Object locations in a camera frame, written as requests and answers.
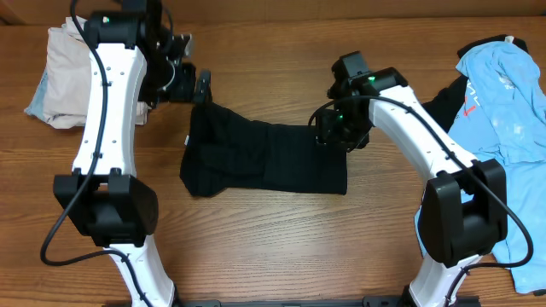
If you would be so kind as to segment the black t-shirt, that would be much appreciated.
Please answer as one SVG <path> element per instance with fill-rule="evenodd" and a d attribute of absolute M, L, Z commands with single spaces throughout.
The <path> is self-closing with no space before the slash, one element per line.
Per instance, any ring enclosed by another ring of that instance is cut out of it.
<path fill-rule="evenodd" d="M 345 194 L 346 152 L 317 143 L 311 128 L 249 120 L 215 103 L 190 117 L 180 178 L 193 196 L 226 188 Z"/>

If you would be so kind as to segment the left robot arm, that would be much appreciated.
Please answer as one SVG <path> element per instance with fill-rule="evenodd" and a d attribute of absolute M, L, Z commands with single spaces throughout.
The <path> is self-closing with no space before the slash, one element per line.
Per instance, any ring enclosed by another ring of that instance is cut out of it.
<path fill-rule="evenodd" d="M 131 305 L 179 306 L 154 240 L 158 198 L 137 178 L 137 108 L 209 102 L 211 74 L 189 62 L 192 37 L 174 33 L 160 0 L 96 11 L 77 29 L 90 51 L 90 99 L 72 171 L 54 179 L 61 220 L 115 262 Z"/>

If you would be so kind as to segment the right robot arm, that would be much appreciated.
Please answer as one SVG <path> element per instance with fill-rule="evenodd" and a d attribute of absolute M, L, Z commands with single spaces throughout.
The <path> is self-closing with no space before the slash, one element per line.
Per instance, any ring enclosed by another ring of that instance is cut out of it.
<path fill-rule="evenodd" d="M 416 233 L 425 249 L 417 277 L 399 296 L 367 296 L 372 306 L 478 306 L 460 297 L 470 267 L 507 236 L 506 175 L 495 160 L 479 161 L 453 141 L 418 102 L 394 67 L 369 69 L 358 51 L 332 66 L 330 102 L 309 123 L 317 142 L 346 152 L 364 148 L 381 129 L 413 165 L 424 184 Z"/>

